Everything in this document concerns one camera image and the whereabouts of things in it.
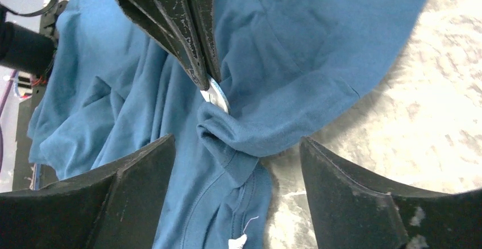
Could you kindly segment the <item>blue t-shirt garment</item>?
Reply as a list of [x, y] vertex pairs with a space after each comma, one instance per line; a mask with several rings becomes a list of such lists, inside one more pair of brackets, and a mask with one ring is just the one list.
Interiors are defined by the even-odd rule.
[[344, 113], [384, 77], [426, 0], [214, 0], [229, 113], [115, 0], [69, 0], [30, 161], [67, 179], [166, 134], [176, 159], [154, 248], [261, 248], [272, 182], [260, 158]]

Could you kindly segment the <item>round white brooch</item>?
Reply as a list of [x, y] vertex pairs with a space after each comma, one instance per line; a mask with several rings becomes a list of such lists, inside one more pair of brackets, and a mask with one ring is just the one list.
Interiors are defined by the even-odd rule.
[[225, 113], [230, 113], [230, 104], [223, 90], [211, 76], [208, 76], [209, 87], [207, 90], [201, 90], [200, 93], [206, 102], [210, 102], [222, 109]]

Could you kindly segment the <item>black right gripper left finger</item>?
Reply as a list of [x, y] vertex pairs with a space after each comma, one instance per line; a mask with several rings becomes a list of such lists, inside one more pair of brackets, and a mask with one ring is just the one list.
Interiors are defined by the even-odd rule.
[[1, 194], [2, 248], [151, 248], [176, 156], [172, 135], [39, 190]]

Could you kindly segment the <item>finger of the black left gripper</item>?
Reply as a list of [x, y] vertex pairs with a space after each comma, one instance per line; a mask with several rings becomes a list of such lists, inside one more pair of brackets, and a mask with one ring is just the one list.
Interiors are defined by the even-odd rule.
[[209, 87], [188, 0], [115, 0], [125, 15], [173, 55], [200, 90]]
[[216, 82], [220, 82], [221, 70], [214, 38], [213, 0], [188, 0], [188, 5], [198, 35], [204, 69]]

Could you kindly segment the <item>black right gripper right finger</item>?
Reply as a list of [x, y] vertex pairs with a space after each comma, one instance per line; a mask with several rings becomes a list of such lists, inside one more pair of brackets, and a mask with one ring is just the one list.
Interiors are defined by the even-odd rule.
[[319, 248], [480, 248], [481, 190], [446, 194], [393, 181], [310, 137], [299, 145]]

